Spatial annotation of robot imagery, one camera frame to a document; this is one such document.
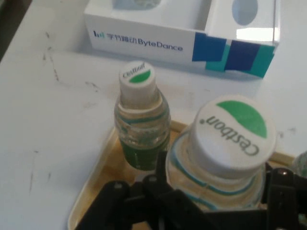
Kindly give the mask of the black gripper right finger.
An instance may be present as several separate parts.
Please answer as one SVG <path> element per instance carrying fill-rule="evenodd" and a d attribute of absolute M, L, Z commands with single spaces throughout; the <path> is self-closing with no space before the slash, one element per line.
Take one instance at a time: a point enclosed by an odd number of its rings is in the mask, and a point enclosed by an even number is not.
<path fill-rule="evenodd" d="M 267 230 L 307 228 L 307 180 L 283 167 L 266 163 L 265 186 L 260 202 L 266 206 Z"/>

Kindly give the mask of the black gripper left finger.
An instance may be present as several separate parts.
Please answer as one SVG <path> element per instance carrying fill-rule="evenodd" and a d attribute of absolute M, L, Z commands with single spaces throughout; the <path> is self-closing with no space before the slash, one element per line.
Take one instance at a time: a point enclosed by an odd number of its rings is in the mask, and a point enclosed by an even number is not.
<path fill-rule="evenodd" d="M 83 217 L 84 230 L 200 230 L 202 212 L 166 181 L 166 152 L 142 181 L 106 183 Z"/>

